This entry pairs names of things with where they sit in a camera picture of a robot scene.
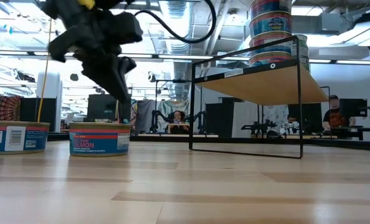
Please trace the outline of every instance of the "patterned fabric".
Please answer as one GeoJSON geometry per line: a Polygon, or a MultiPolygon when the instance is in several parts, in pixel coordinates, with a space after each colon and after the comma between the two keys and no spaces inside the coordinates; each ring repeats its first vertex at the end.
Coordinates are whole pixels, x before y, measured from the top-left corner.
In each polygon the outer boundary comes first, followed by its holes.
{"type": "Polygon", "coordinates": [[[136,112],[138,111],[138,102],[134,99],[131,99],[131,129],[135,130],[135,123],[136,123],[136,112]]]}
{"type": "Polygon", "coordinates": [[[269,119],[277,124],[277,128],[280,127],[281,124],[287,122],[287,116],[289,114],[289,110],[287,105],[279,105],[279,106],[264,106],[264,119],[269,119]]]}
{"type": "MultiPolygon", "coordinates": [[[[190,114],[191,111],[191,104],[189,103],[189,100],[186,101],[172,101],[172,100],[166,100],[166,101],[161,101],[158,110],[167,117],[170,113],[174,111],[183,111],[185,113],[185,116],[190,114]]],[[[165,122],[161,117],[158,119],[158,126],[159,132],[165,132],[166,127],[168,123],[165,122]]]]}
{"type": "Polygon", "coordinates": [[[20,96],[0,96],[0,121],[19,121],[20,115],[20,96]]]}

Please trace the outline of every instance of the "yellow pole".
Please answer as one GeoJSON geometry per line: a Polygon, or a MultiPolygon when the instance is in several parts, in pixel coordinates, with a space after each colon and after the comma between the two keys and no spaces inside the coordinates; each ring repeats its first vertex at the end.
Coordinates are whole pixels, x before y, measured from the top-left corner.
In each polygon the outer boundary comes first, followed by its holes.
{"type": "MultiPolygon", "coordinates": [[[[50,19],[50,22],[49,22],[48,46],[50,44],[50,33],[51,33],[51,30],[52,30],[52,19],[50,19]]],[[[48,55],[47,55],[47,64],[45,65],[44,81],[42,83],[40,108],[38,109],[37,122],[40,122],[40,119],[41,119],[41,109],[42,109],[42,103],[44,101],[44,90],[45,90],[45,83],[47,81],[48,63],[49,63],[49,52],[48,52],[48,55]]]]}

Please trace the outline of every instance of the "can lid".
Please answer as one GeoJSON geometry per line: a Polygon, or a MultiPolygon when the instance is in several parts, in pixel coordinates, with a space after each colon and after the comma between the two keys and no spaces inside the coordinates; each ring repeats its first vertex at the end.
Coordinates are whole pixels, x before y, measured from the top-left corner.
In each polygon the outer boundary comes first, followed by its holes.
{"type": "Polygon", "coordinates": [[[119,123],[96,123],[96,122],[71,122],[71,125],[87,125],[87,126],[127,126],[130,127],[130,124],[119,124],[119,123]]]}
{"type": "Polygon", "coordinates": [[[43,122],[29,122],[29,121],[0,121],[0,126],[45,126],[49,127],[50,123],[43,122]]]}
{"type": "Polygon", "coordinates": [[[250,22],[250,24],[253,23],[253,21],[255,21],[257,19],[260,19],[260,17],[267,16],[267,15],[269,16],[269,14],[283,14],[283,16],[292,18],[292,15],[289,12],[287,12],[287,11],[270,11],[270,12],[265,12],[263,14],[260,14],[260,15],[258,15],[256,17],[254,17],[252,19],[252,21],[250,22]]]}
{"type": "Polygon", "coordinates": [[[280,34],[283,34],[283,35],[287,35],[287,37],[291,37],[292,34],[287,32],[287,31],[284,31],[284,30],[275,30],[275,31],[268,31],[268,32],[264,32],[264,33],[261,33],[261,34],[257,34],[255,35],[252,40],[256,39],[256,38],[261,38],[261,36],[264,36],[264,35],[280,35],[280,34]]]}
{"type": "Polygon", "coordinates": [[[254,59],[256,57],[261,57],[261,56],[265,56],[265,55],[271,55],[271,56],[289,56],[289,57],[292,56],[290,53],[287,53],[287,52],[272,51],[272,52],[262,52],[262,53],[253,55],[252,57],[250,57],[250,59],[254,59]]]}

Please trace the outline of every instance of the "ceiling light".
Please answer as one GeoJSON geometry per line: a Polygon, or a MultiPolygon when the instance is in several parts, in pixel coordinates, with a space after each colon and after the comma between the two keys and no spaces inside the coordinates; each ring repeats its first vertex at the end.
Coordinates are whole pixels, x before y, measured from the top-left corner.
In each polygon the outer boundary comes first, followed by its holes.
{"type": "MultiPolygon", "coordinates": [[[[146,2],[142,2],[142,1],[138,2],[138,1],[136,1],[136,2],[133,2],[131,4],[137,4],[137,5],[145,6],[146,5],[146,2]]],[[[159,3],[157,3],[157,2],[151,2],[150,5],[151,6],[159,6],[159,3]]]]}
{"type": "Polygon", "coordinates": [[[346,65],[370,65],[370,60],[338,60],[336,63],[346,65]]]}
{"type": "Polygon", "coordinates": [[[309,59],[310,63],[330,63],[331,60],[322,60],[322,59],[309,59]]]}
{"type": "Polygon", "coordinates": [[[248,62],[250,57],[226,57],[220,60],[234,60],[234,61],[245,61],[248,62]]]}
{"type": "Polygon", "coordinates": [[[120,56],[130,58],[152,58],[150,54],[121,54],[120,56]]]}
{"type": "Polygon", "coordinates": [[[36,56],[47,56],[48,52],[34,52],[36,56]]]}
{"type": "Polygon", "coordinates": [[[292,16],[319,16],[327,7],[292,6],[292,16]]]}
{"type": "Polygon", "coordinates": [[[206,55],[159,55],[159,58],[205,60],[205,59],[211,59],[212,56],[206,56],[206,55]]]}
{"type": "Polygon", "coordinates": [[[10,51],[10,50],[0,50],[0,55],[28,55],[27,52],[24,51],[10,51]]]}

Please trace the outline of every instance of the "salmon can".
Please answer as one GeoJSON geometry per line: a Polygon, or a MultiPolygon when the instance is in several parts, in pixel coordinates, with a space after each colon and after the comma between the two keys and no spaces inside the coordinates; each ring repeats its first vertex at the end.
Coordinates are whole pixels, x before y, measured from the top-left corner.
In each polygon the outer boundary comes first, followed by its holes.
{"type": "Polygon", "coordinates": [[[256,18],[257,16],[272,12],[272,11],[283,11],[289,14],[292,13],[292,1],[291,0],[253,0],[249,14],[250,18],[256,18]]]}
{"type": "MultiPolygon", "coordinates": [[[[271,43],[277,40],[286,39],[291,37],[292,35],[288,32],[283,31],[275,31],[275,32],[267,32],[264,34],[260,34],[252,38],[250,41],[250,47],[256,47],[258,45],[271,43]]],[[[282,44],[275,44],[269,47],[264,47],[262,49],[257,49],[252,51],[252,55],[257,55],[265,52],[285,52],[288,54],[292,53],[292,41],[288,41],[282,44]]]]}
{"type": "Polygon", "coordinates": [[[44,152],[49,123],[0,121],[0,154],[44,152]]]}
{"type": "Polygon", "coordinates": [[[277,63],[284,60],[292,59],[292,55],[285,52],[267,52],[254,55],[249,60],[249,66],[255,67],[259,65],[266,65],[270,63],[277,63]]]}
{"type": "Polygon", "coordinates": [[[122,156],[128,153],[131,126],[117,123],[70,123],[70,155],[122,156]]]}
{"type": "Polygon", "coordinates": [[[268,12],[254,18],[250,23],[250,35],[257,35],[272,32],[283,31],[292,33],[292,15],[287,12],[268,12]]]}

